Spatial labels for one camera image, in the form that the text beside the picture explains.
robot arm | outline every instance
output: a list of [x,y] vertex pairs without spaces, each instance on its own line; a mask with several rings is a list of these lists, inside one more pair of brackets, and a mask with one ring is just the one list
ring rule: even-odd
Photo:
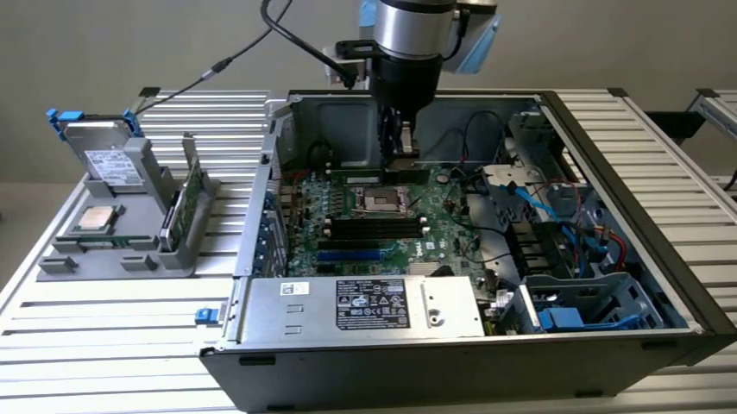
[[[469,33],[473,15],[488,22],[497,10],[496,0],[374,0],[376,25],[373,40],[340,41],[337,60],[302,41],[269,16],[269,3],[262,5],[262,16],[270,28],[310,53],[330,68],[332,76],[348,88],[361,78],[369,80],[369,90],[380,108],[380,143],[382,169],[402,169],[406,161],[420,157],[413,132],[417,113],[436,97],[440,73],[449,61],[458,67],[465,54],[477,55],[478,45],[462,42]],[[490,39],[480,40],[489,50]],[[366,68],[360,77],[358,67]]]

aluminum extrusion table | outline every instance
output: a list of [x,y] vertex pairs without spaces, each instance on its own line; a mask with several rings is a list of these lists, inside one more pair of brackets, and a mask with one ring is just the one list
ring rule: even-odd
[[[629,98],[605,90],[559,94],[737,322],[737,205]],[[191,92],[142,118],[162,164],[175,174],[186,173],[179,139],[185,131],[193,132],[203,166],[223,182],[197,278],[38,283],[38,257],[48,252],[50,238],[87,196],[83,185],[75,188],[0,294],[0,412],[238,412],[197,359],[194,342],[214,340],[221,330],[197,328],[194,313],[231,294],[267,96],[254,91]],[[696,367],[659,371],[616,398],[402,412],[737,412],[737,346]]]

power supply label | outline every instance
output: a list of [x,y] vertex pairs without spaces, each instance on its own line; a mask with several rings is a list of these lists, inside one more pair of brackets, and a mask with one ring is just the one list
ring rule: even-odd
[[410,328],[404,279],[336,283],[336,324],[341,330]]

barcode sticker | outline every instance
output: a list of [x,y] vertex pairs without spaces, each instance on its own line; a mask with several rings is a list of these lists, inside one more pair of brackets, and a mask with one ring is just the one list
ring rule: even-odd
[[123,151],[86,151],[101,179],[109,185],[141,185],[139,172]]
[[310,294],[310,282],[282,283],[281,295],[309,295]]

motherboard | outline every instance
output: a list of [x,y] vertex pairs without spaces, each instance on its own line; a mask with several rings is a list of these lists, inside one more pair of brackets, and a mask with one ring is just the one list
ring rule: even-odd
[[352,184],[322,172],[282,187],[289,227],[289,276],[429,275],[486,277],[468,206],[450,197],[452,171],[426,183]]

